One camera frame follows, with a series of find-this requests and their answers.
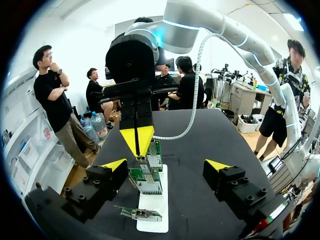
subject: hand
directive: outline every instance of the hand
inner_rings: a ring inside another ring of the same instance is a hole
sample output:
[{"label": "hand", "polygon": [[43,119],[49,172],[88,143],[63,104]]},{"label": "hand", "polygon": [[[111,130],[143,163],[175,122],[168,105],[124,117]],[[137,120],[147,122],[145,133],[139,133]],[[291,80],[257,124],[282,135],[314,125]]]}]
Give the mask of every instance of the hand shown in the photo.
[{"label": "hand", "polygon": [[310,104],[310,93],[309,93],[309,90],[307,90],[304,93],[303,98],[302,98],[302,103],[303,103],[303,106],[305,106],[305,107],[309,106],[309,104]]},{"label": "hand", "polygon": [[49,69],[54,71],[55,73],[59,72],[60,67],[55,62],[51,63],[49,66]]}]

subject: ceiling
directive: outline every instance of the ceiling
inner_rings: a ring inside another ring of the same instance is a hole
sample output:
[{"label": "ceiling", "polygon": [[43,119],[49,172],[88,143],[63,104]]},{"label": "ceiling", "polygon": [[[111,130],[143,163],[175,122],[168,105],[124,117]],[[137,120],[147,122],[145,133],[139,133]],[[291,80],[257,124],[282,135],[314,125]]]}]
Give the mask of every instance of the ceiling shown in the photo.
[{"label": "ceiling", "polygon": [[[60,17],[63,20],[105,30],[111,25],[141,16],[161,16],[166,2],[166,0],[52,0],[43,8],[41,15]],[[288,48],[283,39],[292,38],[300,41],[307,55],[306,64],[302,66],[303,70],[309,78],[313,77],[320,81],[314,74],[314,69],[320,64],[313,51],[311,39],[306,32],[296,31],[289,25],[282,13],[289,13],[291,10],[281,0],[196,0],[196,3],[205,6],[206,9],[218,10],[241,22],[283,57],[288,55]]]}]

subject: black tabletop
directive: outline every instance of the black tabletop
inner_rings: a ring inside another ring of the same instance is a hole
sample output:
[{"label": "black tabletop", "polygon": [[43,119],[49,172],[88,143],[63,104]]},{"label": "black tabletop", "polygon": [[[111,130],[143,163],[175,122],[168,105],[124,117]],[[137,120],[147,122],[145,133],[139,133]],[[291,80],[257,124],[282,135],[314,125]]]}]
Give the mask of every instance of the black tabletop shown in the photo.
[{"label": "black tabletop", "polygon": [[[187,127],[191,110],[153,112],[156,136],[177,136]],[[239,165],[246,177],[260,188],[273,190],[256,156],[224,114],[214,109],[198,109],[189,133],[177,140],[162,140],[163,163],[168,166],[169,231],[140,232],[137,222],[120,215],[118,205],[137,208],[139,192],[126,180],[112,202],[107,201],[87,225],[124,240],[187,240],[237,239],[245,227],[225,202],[218,202],[202,176],[204,160],[226,165]],[[103,165],[127,159],[128,167],[138,168],[135,158],[119,132],[119,125],[110,132],[94,164]]]}]

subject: circuit board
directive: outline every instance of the circuit board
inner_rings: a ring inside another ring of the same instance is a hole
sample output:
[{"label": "circuit board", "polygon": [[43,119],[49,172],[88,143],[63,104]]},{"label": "circuit board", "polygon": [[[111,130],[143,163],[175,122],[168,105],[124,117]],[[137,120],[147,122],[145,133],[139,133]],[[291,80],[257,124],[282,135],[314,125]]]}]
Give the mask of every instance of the circuit board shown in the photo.
[{"label": "circuit board", "polygon": [[162,216],[157,211],[149,211],[146,209],[134,209],[122,206],[116,206],[116,208],[121,209],[121,215],[127,216],[134,220],[151,221],[151,222],[161,222]]},{"label": "circuit board", "polygon": [[162,194],[160,176],[157,170],[152,170],[151,174],[144,174],[140,168],[128,168],[128,174],[131,183],[139,189],[142,194]]},{"label": "circuit board", "polygon": [[149,162],[151,170],[162,172],[162,154],[160,141],[152,141],[148,147],[146,158]]}]

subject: patterned shirt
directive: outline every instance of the patterned shirt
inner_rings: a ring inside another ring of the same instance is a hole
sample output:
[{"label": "patterned shirt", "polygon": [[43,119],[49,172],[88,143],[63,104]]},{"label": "patterned shirt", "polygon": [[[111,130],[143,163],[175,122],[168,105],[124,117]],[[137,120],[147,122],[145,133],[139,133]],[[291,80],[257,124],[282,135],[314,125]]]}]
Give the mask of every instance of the patterned shirt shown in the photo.
[{"label": "patterned shirt", "polygon": [[[307,90],[309,90],[310,93],[310,86],[307,76],[302,72],[301,66],[295,72],[293,66],[291,65],[290,57],[282,58],[276,61],[275,67],[273,67],[273,71],[277,76],[280,85],[286,83],[290,84],[299,116],[303,116],[305,111],[309,107],[303,106],[303,97],[304,93]],[[285,113],[285,109],[282,108],[283,106],[277,106],[274,102],[274,99],[272,99],[270,107],[281,115],[284,115]]]}]

